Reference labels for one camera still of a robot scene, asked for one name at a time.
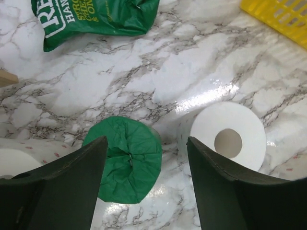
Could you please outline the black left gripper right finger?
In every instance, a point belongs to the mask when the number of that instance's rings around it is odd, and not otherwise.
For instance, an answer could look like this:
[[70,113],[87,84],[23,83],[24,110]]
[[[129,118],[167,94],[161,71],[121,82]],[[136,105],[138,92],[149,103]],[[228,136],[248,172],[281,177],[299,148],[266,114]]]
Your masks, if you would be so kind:
[[187,140],[189,166],[203,230],[304,230],[307,181],[248,169]]

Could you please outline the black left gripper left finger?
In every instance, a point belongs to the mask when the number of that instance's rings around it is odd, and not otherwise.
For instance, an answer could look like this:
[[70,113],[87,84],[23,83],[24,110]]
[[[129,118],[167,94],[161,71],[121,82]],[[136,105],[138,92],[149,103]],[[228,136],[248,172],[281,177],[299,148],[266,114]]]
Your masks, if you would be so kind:
[[2,230],[88,230],[108,142],[99,137],[39,168],[0,181]]

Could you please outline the green roll with picture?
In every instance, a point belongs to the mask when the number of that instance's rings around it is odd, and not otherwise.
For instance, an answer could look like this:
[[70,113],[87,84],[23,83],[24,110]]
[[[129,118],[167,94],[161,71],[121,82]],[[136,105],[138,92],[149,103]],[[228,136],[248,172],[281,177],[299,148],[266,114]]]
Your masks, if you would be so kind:
[[111,203],[140,203],[161,171],[159,134],[140,121],[111,116],[89,129],[83,145],[101,136],[107,138],[108,148],[98,198]]

